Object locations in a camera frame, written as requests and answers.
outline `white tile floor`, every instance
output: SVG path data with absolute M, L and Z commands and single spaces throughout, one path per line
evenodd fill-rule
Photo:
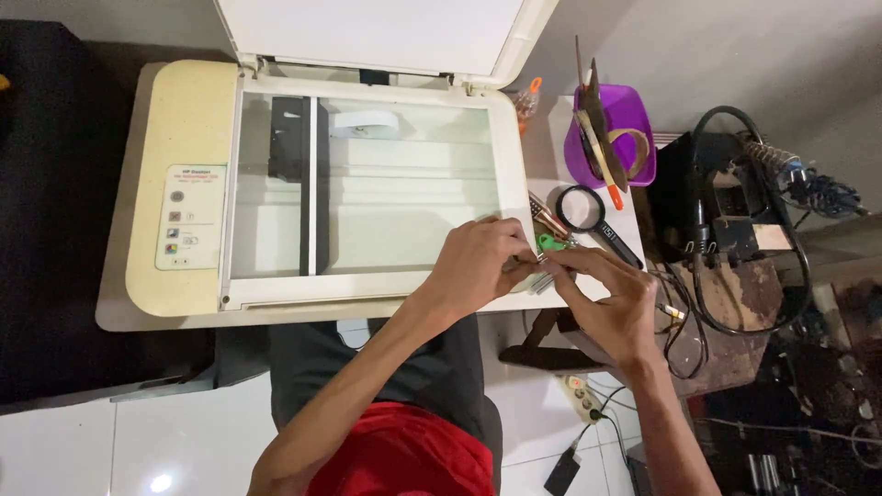
M 523 339 L 520 312 L 479 322 L 487 396 L 503 421 L 502 494 L 546 495 L 545 479 L 583 424 L 550 375 L 498 362 L 501 347 Z M 365 328 L 340 325 L 354 348 L 366 340 Z M 553 334 L 544 344 L 568 343 Z M 608 374 L 588 380 L 601 393 L 619 385 Z M 0 496 L 243 495 L 275 434 L 269 397 L 265 374 L 215 391 L 0 417 Z M 628 391 L 616 399 L 633 405 Z M 626 449 L 639 443 L 636 413 L 615 403 L 606 413 L 617 419 Z M 633 495 L 609 421 L 586 432 L 578 456 L 581 469 L 567 494 Z

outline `purple container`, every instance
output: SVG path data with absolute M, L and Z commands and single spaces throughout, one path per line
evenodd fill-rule
M 579 97 L 578 92 L 579 89 L 576 88 L 573 109 L 576 108 L 575 102 Z M 643 107 L 640 95 L 634 88 L 621 85 L 601 85 L 600 94 L 608 130 L 631 128 L 643 131 L 646 134 L 649 140 L 649 157 L 647 157 L 647 162 L 643 164 L 643 169 L 628 184 L 631 186 L 649 186 L 655 180 L 655 143 L 653 141 L 653 131 L 649 127 L 649 117 L 647 116 L 646 109 Z M 637 147 L 634 143 L 634 138 L 625 134 L 613 142 L 612 149 L 618 156 L 618 160 L 622 163 L 624 169 L 629 170 L 637 157 Z M 566 162 L 566 168 L 570 170 L 570 175 L 577 183 L 595 190 L 606 186 L 602 178 L 598 179 L 591 173 L 588 160 L 585 158 L 585 152 L 582 150 L 581 137 L 576 121 L 570 123 L 570 130 L 566 133 L 564 161 Z

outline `right hand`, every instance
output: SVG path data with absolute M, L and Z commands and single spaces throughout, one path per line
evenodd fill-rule
M 620 369 L 627 372 L 640 362 L 662 357 L 655 345 L 655 291 L 658 282 L 616 255 L 600 248 L 568 248 L 545 252 L 545 268 L 554 276 L 557 294 L 572 310 L 579 326 Z M 610 296 L 588 299 L 571 279 L 568 270 L 587 274 L 603 283 Z

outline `hand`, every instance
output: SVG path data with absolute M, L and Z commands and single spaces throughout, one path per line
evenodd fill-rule
M 655 291 L 652 275 L 626 264 L 600 248 L 546 251 L 545 268 L 554 276 L 557 294 L 572 310 L 579 326 L 607 352 L 623 372 L 633 364 L 662 357 L 655 345 Z M 588 299 L 564 269 L 587 274 L 603 283 L 610 296 Z
M 522 261 L 503 271 L 511 256 Z M 508 294 L 534 272 L 535 261 L 519 220 L 491 216 L 466 222 L 447 235 L 432 273 L 412 297 L 441 307 L 452 319 L 449 326 Z

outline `left hand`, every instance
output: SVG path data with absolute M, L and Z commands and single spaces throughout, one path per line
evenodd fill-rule
M 521 261 L 503 271 L 512 256 Z M 490 216 L 450 231 L 432 273 L 413 296 L 426 305 L 442 307 L 452 325 L 508 294 L 536 267 L 520 221 Z

